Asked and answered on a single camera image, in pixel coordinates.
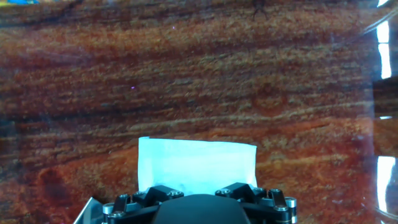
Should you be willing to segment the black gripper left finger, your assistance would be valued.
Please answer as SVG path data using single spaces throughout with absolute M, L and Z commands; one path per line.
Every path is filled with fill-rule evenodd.
M 146 191 L 138 191 L 132 195 L 118 195 L 112 208 L 109 203 L 103 205 L 103 223 L 150 223 L 162 203 L 183 196 L 183 192 L 164 185 L 149 187 Z

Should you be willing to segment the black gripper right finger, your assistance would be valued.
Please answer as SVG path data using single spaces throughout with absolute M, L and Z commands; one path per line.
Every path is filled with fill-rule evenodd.
M 280 189 L 266 190 L 237 182 L 216 190 L 215 195 L 237 201 L 250 223 L 297 223 L 297 199 L 286 197 Z

